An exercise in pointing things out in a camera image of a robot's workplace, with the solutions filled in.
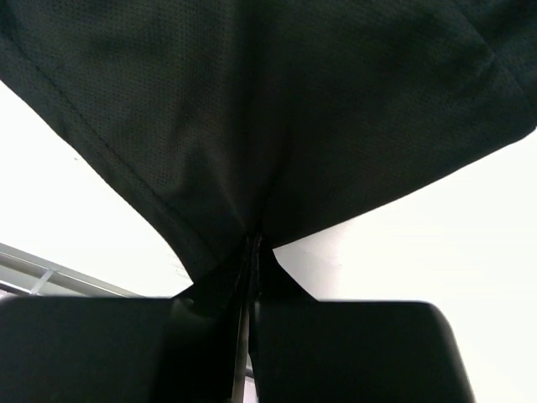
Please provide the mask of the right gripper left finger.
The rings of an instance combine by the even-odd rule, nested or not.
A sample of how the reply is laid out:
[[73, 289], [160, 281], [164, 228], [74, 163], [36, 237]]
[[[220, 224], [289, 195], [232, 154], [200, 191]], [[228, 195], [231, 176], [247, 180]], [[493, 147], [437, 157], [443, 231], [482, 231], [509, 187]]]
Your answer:
[[251, 249], [171, 298], [3, 300], [2, 401], [241, 401]]

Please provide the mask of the black t shirt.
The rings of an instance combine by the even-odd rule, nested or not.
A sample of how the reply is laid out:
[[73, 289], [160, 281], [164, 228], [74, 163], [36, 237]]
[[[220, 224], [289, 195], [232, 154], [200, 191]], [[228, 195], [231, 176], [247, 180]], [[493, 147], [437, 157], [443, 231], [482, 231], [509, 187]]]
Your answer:
[[198, 280], [536, 126], [533, 1], [4, 1], [1, 79]]

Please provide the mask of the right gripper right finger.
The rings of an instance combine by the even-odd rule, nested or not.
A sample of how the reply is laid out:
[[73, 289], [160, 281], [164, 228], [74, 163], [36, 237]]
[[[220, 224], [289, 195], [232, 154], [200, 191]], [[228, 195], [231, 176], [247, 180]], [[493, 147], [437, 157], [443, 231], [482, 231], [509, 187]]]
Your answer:
[[256, 238], [249, 353], [262, 402], [472, 402], [454, 333], [423, 301], [318, 301]]

